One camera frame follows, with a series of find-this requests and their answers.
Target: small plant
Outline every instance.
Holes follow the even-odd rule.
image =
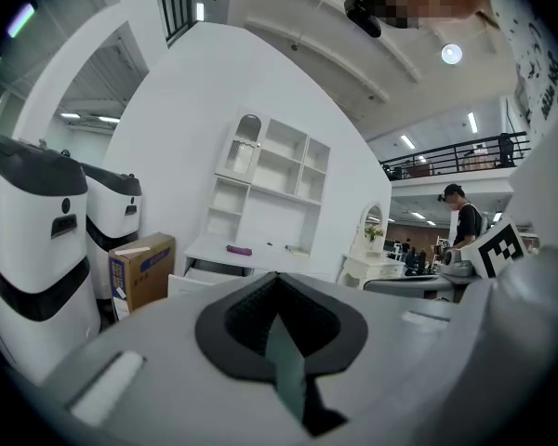
[[[384,236],[384,231],[380,228],[376,228],[374,225],[367,227],[364,230],[365,236],[370,238],[370,242],[372,243],[378,236]]]

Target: fluorescent light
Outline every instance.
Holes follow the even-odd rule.
[[[10,37],[14,38],[17,33],[23,27],[23,25],[29,20],[31,15],[35,13],[33,6],[31,4],[26,4],[20,12],[17,14],[15,19],[12,20],[10,25],[8,25],[7,32]]]
[[[416,148],[416,146],[411,143],[411,140],[409,140],[408,136],[401,136],[401,139],[403,140],[403,142],[405,144],[407,144],[407,147],[409,147],[409,149],[415,149]]]
[[[103,121],[104,123],[115,123],[118,124],[120,122],[120,119],[117,119],[116,117],[103,117],[100,116],[100,121]]]
[[[443,47],[441,57],[446,64],[457,64],[463,58],[463,51],[459,45],[449,43]]]
[[[467,117],[469,117],[469,122],[472,125],[473,134],[477,133],[477,123],[475,123],[475,116],[473,115],[473,112],[467,114]]]
[[[196,19],[205,21],[205,4],[196,4]]]

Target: black camera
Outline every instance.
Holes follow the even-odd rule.
[[[345,0],[345,14],[372,38],[382,34],[378,19],[365,8],[363,0]]]

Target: railing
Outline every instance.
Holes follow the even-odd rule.
[[[193,0],[157,0],[167,45],[172,43],[194,23]]]
[[[390,180],[516,166],[525,158],[526,132],[501,134],[381,161]]]

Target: white shelf unit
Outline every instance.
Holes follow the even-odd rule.
[[[237,150],[253,151],[245,153],[250,161],[247,174],[246,164],[236,171],[226,163],[234,160]],[[243,109],[221,154],[205,233],[244,247],[283,250],[288,244],[310,253],[329,153],[306,133]]]

